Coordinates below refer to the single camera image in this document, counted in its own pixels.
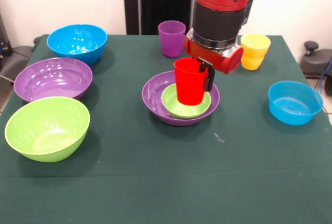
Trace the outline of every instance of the plastic cup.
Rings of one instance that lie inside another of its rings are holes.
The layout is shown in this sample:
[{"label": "plastic cup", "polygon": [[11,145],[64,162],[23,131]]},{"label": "plastic cup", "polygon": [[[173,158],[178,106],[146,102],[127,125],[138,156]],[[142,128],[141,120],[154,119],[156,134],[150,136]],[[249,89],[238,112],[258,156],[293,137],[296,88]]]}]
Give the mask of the plastic cup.
[{"label": "plastic cup", "polygon": [[166,57],[177,57],[181,54],[186,25],[179,21],[164,21],[159,24],[161,51]]},{"label": "plastic cup", "polygon": [[241,37],[243,56],[241,65],[247,70],[256,70],[262,64],[271,45],[270,39],[265,35],[248,34]]},{"label": "plastic cup", "polygon": [[207,70],[199,72],[201,63],[193,58],[182,58],[174,62],[177,100],[189,106],[202,103]]}]

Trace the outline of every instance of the small green bowl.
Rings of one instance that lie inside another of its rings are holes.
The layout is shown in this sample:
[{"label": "small green bowl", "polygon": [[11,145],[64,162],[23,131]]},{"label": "small green bowl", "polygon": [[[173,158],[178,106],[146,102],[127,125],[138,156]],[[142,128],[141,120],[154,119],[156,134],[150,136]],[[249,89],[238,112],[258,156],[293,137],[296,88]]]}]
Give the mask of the small green bowl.
[{"label": "small green bowl", "polygon": [[205,113],[211,105],[211,96],[205,93],[201,104],[187,106],[177,100],[176,84],[171,84],[162,93],[162,103],[172,116],[179,119],[194,119]]},{"label": "small green bowl", "polygon": [[85,105],[69,97],[48,97],[28,103],[8,120],[5,138],[23,156],[58,162],[82,143],[90,123]]}]

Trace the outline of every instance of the purple cup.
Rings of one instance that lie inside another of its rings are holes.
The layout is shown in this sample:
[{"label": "purple cup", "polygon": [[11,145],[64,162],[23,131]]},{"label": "purple cup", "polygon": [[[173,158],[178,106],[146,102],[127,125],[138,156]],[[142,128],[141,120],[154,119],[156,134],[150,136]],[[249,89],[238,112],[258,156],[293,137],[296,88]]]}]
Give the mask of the purple cup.
[{"label": "purple cup", "polygon": [[158,26],[161,50],[166,57],[178,57],[181,54],[186,25],[179,21],[164,21]]}]

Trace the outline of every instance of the table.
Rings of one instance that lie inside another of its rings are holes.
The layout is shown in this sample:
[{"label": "table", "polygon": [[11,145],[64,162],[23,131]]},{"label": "table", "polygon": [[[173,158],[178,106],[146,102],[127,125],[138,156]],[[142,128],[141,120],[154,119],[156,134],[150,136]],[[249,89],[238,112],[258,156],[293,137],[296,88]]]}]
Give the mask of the table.
[{"label": "table", "polygon": [[[0,117],[0,223],[332,223],[332,128],[320,112],[291,127],[268,110],[279,80],[306,82],[281,36],[261,68],[217,73],[220,105],[190,127],[143,104],[152,76],[171,70],[157,36],[109,36],[82,102],[91,124],[68,159],[44,164],[11,150]],[[29,64],[53,57],[43,36]]]}]

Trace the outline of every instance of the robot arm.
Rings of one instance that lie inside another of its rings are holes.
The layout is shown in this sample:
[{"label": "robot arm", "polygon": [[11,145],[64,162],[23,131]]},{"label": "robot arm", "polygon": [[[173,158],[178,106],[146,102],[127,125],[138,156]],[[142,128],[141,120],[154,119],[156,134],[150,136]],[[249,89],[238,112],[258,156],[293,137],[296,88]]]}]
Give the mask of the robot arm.
[{"label": "robot arm", "polygon": [[243,49],[237,35],[247,22],[253,0],[196,0],[193,28],[185,38],[185,50],[209,68],[206,91],[210,91],[214,69],[225,74],[241,61]]}]

